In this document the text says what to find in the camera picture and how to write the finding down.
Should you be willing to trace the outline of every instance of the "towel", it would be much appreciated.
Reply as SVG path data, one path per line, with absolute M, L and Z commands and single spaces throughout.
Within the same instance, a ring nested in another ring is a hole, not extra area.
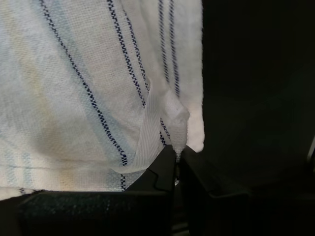
M 3 0 L 0 200 L 124 191 L 203 148 L 200 0 Z

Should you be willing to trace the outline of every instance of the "dark background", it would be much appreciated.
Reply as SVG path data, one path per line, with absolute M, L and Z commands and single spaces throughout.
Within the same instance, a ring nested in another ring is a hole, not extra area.
M 204 155 L 250 186 L 294 174 L 315 135 L 314 0 L 203 8 Z

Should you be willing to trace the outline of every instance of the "blue stripe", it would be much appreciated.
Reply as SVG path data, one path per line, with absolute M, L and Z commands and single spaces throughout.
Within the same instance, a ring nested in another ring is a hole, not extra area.
M 133 42 L 134 49 L 135 49 L 135 51 L 136 51 L 136 57 L 137 57 L 137 59 L 138 59 L 139 67 L 140 67 L 140 70 L 141 70 L 141 75 L 142 75 L 142 78 L 143 78 L 143 80 L 144 80 L 144 83 L 145 83 L 145 87 L 146 87 L 146 89 L 147 89 L 147 92 L 149 92 L 150 89 L 149 89 L 149 86 L 148 86 L 148 83 L 147 83 L 147 79 L 146 79 L 146 72 L 145 72 L 145 70 L 144 70 L 144 68 L 143 68 L 143 65 L 142 65 L 142 60 L 141 60 L 141 57 L 140 57 L 140 51 L 139 51 L 139 48 L 138 48 L 138 44 L 137 44 L 137 41 L 136 41 L 136 37 L 135 37 L 134 32 L 133 32 L 132 24 L 131 24 L 131 21 L 130 21 L 129 17 L 127 16 L 126 11 L 125 11 L 124 9 L 123 9 L 123 11 L 124 11 L 124 14 L 125 14 L 127 23 L 128 23 L 128 25 L 129 25 L 130 35 L 131 35 L 131 39 L 132 39 L 132 42 Z M 168 138 L 170 138 L 169 133 L 168 133 L 168 131 L 167 131 L 167 129 L 166 129 L 166 126 L 165 126 L 164 123 L 163 123 L 163 120 L 160 119 L 160 122 L 161 122 L 161 125 L 162 125 L 163 129 L 165 130 L 165 132 L 166 132 Z
M 158 1 L 158 22 L 159 22 L 159 35 L 161 40 L 161 51 L 162 51 L 162 61 L 164 67 L 164 76 L 166 81 L 169 83 L 168 76 L 168 66 L 166 62 L 166 51 L 165 51 L 165 39 L 164 39 L 164 22 L 163 22 L 163 0 Z
M 26 188 L 32 188 L 32 174 L 31 174 L 31 157 L 29 153 L 23 153 L 22 160 L 27 168 L 23 169 L 23 179 L 26 184 Z
M 180 89 L 179 89 L 179 73 L 177 66 L 177 57 L 176 57 L 176 49 L 175 49 L 175 35 L 174 35 L 174 0 L 170 0 L 169 6 L 169 34 L 171 40 L 171 50 L 172 50 L 172 62 L 174 68 L 174 77 L 175 77 L 175 93 L 179 97 Z
M 12 155 L 12 152 L 9 150 L 5 150 L 4 157 L 7 162 L 7 167 L 6 167 L 6 177 L 7 181 L 9 183 L 9 187 L 16 187 L 17 186 L 17 179 L 14 174 L 14 169 L 15 169 L 15 162 L 14 158 Z
M 21 195 L 25 195 L 25 194 L 26 194 L 26 192 L 25 192 L 25 189 L 24 189 L 24 188 L 20 188 L 20 189 L 19 189 L 19 191 L 20 191 L 20 194 L 21 194 Z
M 159 139 L 161 140 L 163 146 L 165 147 L 166 146 L 166 141 L 165 141 L 165 138 L 163 137 L 162 135 L 162 132 L 160 131 L 159 132 Z
M 85 82 L 85 79 L 83 78 L 81 72 L 78 70 L 78 67 L 77 65 L 74 63 L 73 61 L 73 58 L 72 56 L 70 55 L 69 51 L 68 51 L 68 48 L 65 46 L 65 44 L 63 43 L 61 37 L 59 36 L 59 33 L 55 27 L 55 24 L 50 16 L 50 13 L 48 11 L 48 8 L 47 6 L 45 5 L 44 3 L 44 0 L 39 0 L 40 2 L 40 5 L 44 11 L 44 16 L 46 18 L 46 20 L 48 21 L 48 25 L 50 26 L 51 30 L 53 31 L 54 35 L 56 36 L 58 42 L 60 43 L 61 47 L 64 49 L 65 51 L 65 54 L 68 56 L 70 62 L 71 62 L 71 65 L 72 65 L 72 68 L 75 70 L 76 74 L 78 75 L 78 77 L 81 79 L 81 82 L 83 84 L 83 87 L 85 88 L 89 98 L 90 98 L 90 103 L 92 105 L 92 107 L 95 109 L 95 111 L 97 112 L 97 115 L 100 119 L 100 122 L 104 128 L 104 131 L 107 135 L 107 137 L 109 138 L 109 140 L 112 142 L 112 144 L 116 147 L 118 153 L 120 154 L 121 156 L 121 160 L 122 160 L 122 163 L 123 163 L 123 166 L 126 166 L 127 165 L 127 156 L 125 154 L 125 152 L 123 151 L 123 149 L 119 146 L 119 144 L 116 142 L 116 140 L 114 139 L 114 137 L 112 136 L 112 133 L 108 127 L 108 124 L 107 124 L 107 121 L 105 120 L 104 118 L 104 115 L 102 113 L 102 111 L 98 108 L 97 106 L 97 103 L 96 103 L 96 100 L 95 100 L 95 97 L 89 87 L 89 85 Z
M 129 25 L 131 39 L 132 39 L 132 42 L 133 42 L 134 49 L 136 51 L 136 57 L 138 59 L 138 63 L 139 63 L 141 75 L 142 75 L 142 78 L 143 78 L 143 81 L 144 81 L 144 85 L 145 85 L 147 91 L 149 91 L 150 89 L 149 89 L 149 85 L 147 83 L 146 72 L 145 72 L 145 70 L 143 68 L 143 65 L 142 65 L 142 60 L 141 60 L 141 57 L 140 57 L 140 51 L 139 51 L 139 48 L 138 48 L 136 37 L 134 36 L 134 32 L 133 32 L 133 29 L 132 29 L 132 24 L 131 24 L 131 21 L 130 21 L 129 17 L 127 16 L 127 13 L 125 12 L 125 10 L 124 10 L 124 13 L 125 13 L 125 16 L 126 16 L 126 19 L 127 19 L 127 23 Z
M 136 78 L 136 76 L 135 76 L 135 74 L 133 72 L 133 69 L 132 69 L 130 58 L 129 58 L 129 55 L 128 55 L 128 52 L 127 52 L 127 49 L 126 49 L 126 46 L 125 46 L 123 33 L 122 33 L 122 30 L 120 29 L 120 26 L 119 26 L 119 23 L 118 23 L 118 19 L 117 19 L 117 16 L 116 16 L 116 11 L 115 11 L 115 8 L 114 8 L 113 0 L 107 0 L 107 3 L 108 3 L 108 9 L 109 9 L 110 15 L 111 15 L 111 17 L 112 17 L 112 19 L 114 21 L 115 30 L 116 30 L 116 33 L 117 33 L 117 36 L 118 36 L 118 40 L 119 40 L 120 46 L 122 48 L 123 55 L 125 57 L 125 61 L 126 61 L 126 64 L 127 64 L 129 75 L 131 76 L 132 82 L 133 82 L 133 84 L 136 87 L 136 90 L 137 90 L 138 95 L 139 95 L 139 97 L 141 99 L 142 105 L 145 106 L 146 102 L 145 102 L 145 100 L 144 100 L 144 98 L 142 96 L 139 83 L 138 83 L 137 78 Z
M 160 123 L 161 123 L 161 126 L 163 127 L 163 129 L 164 129 L 164 131 L 165 131 L 167 137 L 168 137 L 169 139 L 171 139 L 171 137 L 170 137 L 170 135 L 169 135 L 169 133 L 168 133 L 168 131 L 167 131 L 167 128 L 166 128 L 166 126 L 165 126 L 165 124 L 164 124 L 162 118 L 160 118 Z
M 120 174 L 120 184 L 121 184 L 123 191 L 125 191 L 127 189 L 126 188 L 126 177 L 122 174 Z

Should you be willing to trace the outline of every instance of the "kitchen towel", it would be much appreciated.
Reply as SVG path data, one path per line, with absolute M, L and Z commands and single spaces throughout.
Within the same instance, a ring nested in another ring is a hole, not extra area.
M 2 0 L 0 199 L 123 191 L 203 148 L 200 0 Z

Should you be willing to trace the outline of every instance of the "white towel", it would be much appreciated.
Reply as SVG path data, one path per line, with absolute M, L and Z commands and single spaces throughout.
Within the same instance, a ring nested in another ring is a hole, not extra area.
M 123 191 L 203 148 L 200 0 L 3 0 L 0 199 Z

